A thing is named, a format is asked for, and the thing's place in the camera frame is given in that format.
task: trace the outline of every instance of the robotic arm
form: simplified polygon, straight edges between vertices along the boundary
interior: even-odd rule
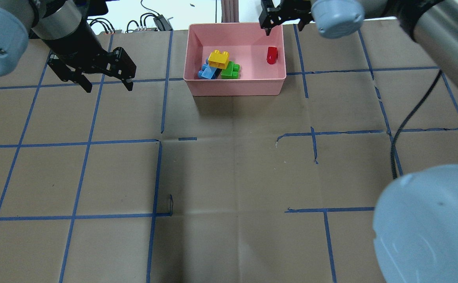
[[[311,20],[325,38],[357,31],[364,18],[396,16],[403,30],[423,47],[458,86],[458,0],[261,0],[261,28],[299,19],[299,31]]]
[[[83,74],[102,73],[133,90],[135,63],[122,47],[104,50],[71,0],[0,0],[0,76],[17,66],[30,29],[51,48],[48,65],[62,81],[91,92],[92,84]]]

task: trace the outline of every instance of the blue joint cap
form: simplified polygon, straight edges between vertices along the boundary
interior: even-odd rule
[[[356,32],[365,20],[365,10],[356,0],[318,0],[311,14],[320,35],[332,39]]]

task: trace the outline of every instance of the toy block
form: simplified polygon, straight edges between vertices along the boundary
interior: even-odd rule
[[[220,68],[222,70],[227,69],[229,65],[229,52],[224,51],[220,53],[220,50],[214,50],[208,57],[208,64],[211,67]]]
[[[237,79],[239,77],[239,64],[229,61],[227,69],[222,70],[222,79]]]
[[[277,47],[269,46],[269,48],[267,49],[267,63],[272,65],[272,64],[276,63],[277,59],[278,59],[278,49],[277,49]]]
[[[198,72],[199,79],[216,79],[220,75],[219,68],[213,68],[208,64],[203,64],[201,70]]]

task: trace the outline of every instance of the cable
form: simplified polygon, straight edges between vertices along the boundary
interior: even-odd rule
[[[139,24],[138,24],[137,21],[135,21],[135,20],[130,20],[130,21],[128,22],[128,26],[126,27],[126,33],[128,33],[128,32],[130,31],[129,25],[130,25],[131,23],[135,23],[136,26],[138,27],[138,29],[140,29],[140,26],[139,26]]]
[[[152,14],[152,13],[145,13],[145,14],[141,15],[141,16],[140,16],[140,25],[141,25],[142,27],[143,27],[143,26],[147,27],[146,23],[142,21],[143,16],[146,16],[146,15],[152,15],[152,16],[154,16],[154,17],[157,17],[156,15],[154,15],[154,14]]]
[[[39,9],[37,5],[35,4],[34,0],[28,0],[29,5],[33,9],[33,24],[31,24],[32,27],[35,27],[39,21],[40,21],[40,16],[39,16]]]
[[[105,22],[102,22],[102,21],[94,20],[89,24],[89,26],[92,27],[92,25],[94,25],[96,23],[100,23],[103,26],[103,29],[105,29],[105,33],[106,34],[109,34],[109,33],[112,32],[112,30],[110,30],[110,32],[108,31],[108,29],[110,29],[110,27],[108,27],[108,24],[105,23]]]
[[[430,96],[430,93],[432,93],[433,89],[435,88],[435,86],[437,85],[437,82],[439,82],[439,79],[442,75],[442,70],[439,70],[439,73],[437,74],[437,76],[435,77],[435,80],[433,81],[432,85],[430,86],[430,88],[428,88],[428,91],[426,92],[425,96],[423,96],[423,98],[421,98],[421,100],[418,102],[418,104],[414,107],[414,109],[409,113],[409,115],[407,115],[407,117],[405,118],[405,120],[403,120],[402,124],[400,125],[400,127],[398,128],[398,130],[396,131],[396,134],[395,134],[395,138],[393,139],[393,141],[391,142],[391,151],[390,151],[390,160],[391,160],[391,172],[393,174],[393,179],[397,179],[397,174],[396,174],[396,167],[395,167],[395,151],[396,151],[396,140],[398,139],[398,137],[400,136],[400,133],[401,131],[403,130],[403,127],[405,127],[405,125],[407,125],[407,122],[409,122],[409,120],[412,118],[412,116],[414,116],[414,114],[416,113],[416,111],[419,110],[419,108],[421,107],[421,105],[423,105],[423,103],[425,102],[425,100]]]
[[[164,24],[161,22],[161,20],[159,20],[158,16],[155,16],[155,15],[146,15],[145,18],[143,19],[143,23],[145,23],[145,22],[147,21],[147,18],[148,18],[148,17],[152,17],[152,16],[153,16],[154,18],[156,18],[156,19],[159,21],[159,23],[161,23],[161,25],[162,25],[162,30],[165,31],[166,28],[164,27]]]
[[[144,7],[145,9],[147,9],[148,11],[153,11],[155,14],[159,15],[159,13],[157,11],[154,11],[153,9],[149,9],[149,8],[145,7],[143,5],[143,0],[140,1],[140,5],[141,5],[141,7]]]
[[[112,25],[112,23],[111,23],[109,20],[107,20],[106,18],[95,18],[95,19],[92,20],[92,21],[95,21],[95,20],[105,20],[105,21],[107,21],[108,24],[110,25],[110,27],[112,27],[112,30],[114,31],[114,33],[116,33],[116,30],[115,30],[115,28],[114,28],[114,25]]]

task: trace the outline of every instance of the red toy block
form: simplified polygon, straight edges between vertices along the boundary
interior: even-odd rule
[[[272,65],[276,63],[276,59],[278,59],[278,48],[269,46],[267,49],[267,63]]]

